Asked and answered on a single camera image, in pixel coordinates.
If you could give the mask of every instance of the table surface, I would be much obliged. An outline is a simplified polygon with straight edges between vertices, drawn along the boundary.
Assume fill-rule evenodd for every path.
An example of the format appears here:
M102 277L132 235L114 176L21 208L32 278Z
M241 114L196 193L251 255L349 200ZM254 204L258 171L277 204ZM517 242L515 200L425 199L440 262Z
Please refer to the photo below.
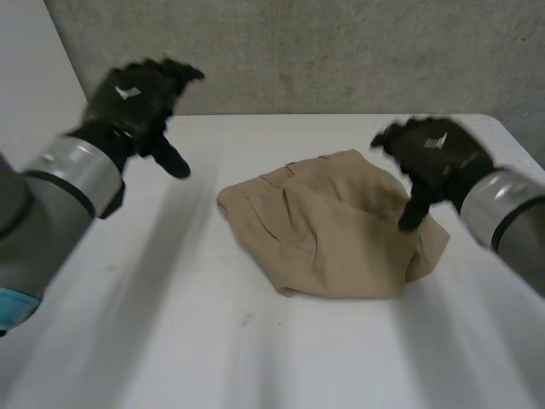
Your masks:
M498 163L545 180L494 118L456 117ZM131 162L123 208L5 338L37 334L6 407L545 407L545 304L449 205L432 210L451 235L441 261L393 300L280 296L216 208L224 187L350 148L399 176L368 146L405 118L175 117L191 178Z

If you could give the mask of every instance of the concrete wall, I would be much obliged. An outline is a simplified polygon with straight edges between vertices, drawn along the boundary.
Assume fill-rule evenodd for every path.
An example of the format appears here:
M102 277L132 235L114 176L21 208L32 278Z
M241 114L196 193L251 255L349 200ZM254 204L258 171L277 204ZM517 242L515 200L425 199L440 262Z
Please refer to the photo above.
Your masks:
M487 113L545 164L540 0L45 2L87 94L165 53L208 74L179 113Z

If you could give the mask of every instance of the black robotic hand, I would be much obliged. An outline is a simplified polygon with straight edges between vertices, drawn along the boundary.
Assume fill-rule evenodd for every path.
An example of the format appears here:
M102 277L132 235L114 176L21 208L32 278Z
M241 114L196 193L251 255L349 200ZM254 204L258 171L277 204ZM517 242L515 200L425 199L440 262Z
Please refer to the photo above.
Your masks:
M392 124L375 136L371 147L382 147L412 181L410 201L399 219L403 231L418 228L434 203L449 200L460 211L474 184L495 170L486 150L446 118Z
M91 97L82 126L70 133L98 147L120 172L133 155L151 155L169 174L188 177L191 170L164 137L166 120L186 86L204 74L173 60L145 60L111 70ZM118 209L124 196L122 185L100 218Z

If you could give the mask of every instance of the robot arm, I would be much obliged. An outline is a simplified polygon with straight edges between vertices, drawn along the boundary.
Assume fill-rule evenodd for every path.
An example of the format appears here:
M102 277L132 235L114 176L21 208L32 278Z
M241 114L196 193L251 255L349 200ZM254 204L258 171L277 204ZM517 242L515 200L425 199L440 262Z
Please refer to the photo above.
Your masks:
M460 211L470 233L545 297L545 187L511 170L478 181Z
M6 168L3 207L11 211L3 212L0 236L0 331L36 310L96 212L122 183L102 151L69 136L57 138L22 175Z
M177 178L189 166L164 137L183 89L204 75L172 60L113 70L91 98L82 126L18 174L0 155L0 336L30 317L96 217L123 202L123 168L151 155Z
M491 156L459 124L410 119L379 133L371 147L392 156L413 185L399 229L420 225L432 204L450 201L469 232L545 297L545 187Z

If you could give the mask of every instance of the folded khaki pants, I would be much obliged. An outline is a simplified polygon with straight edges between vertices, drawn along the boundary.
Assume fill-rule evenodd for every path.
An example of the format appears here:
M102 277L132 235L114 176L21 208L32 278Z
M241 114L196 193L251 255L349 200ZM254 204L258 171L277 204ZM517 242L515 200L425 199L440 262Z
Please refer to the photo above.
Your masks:
M392 297L433 271L450 236L431 216L400 232L407 200L354 150L287 164L218 196L278 291L324 297Z

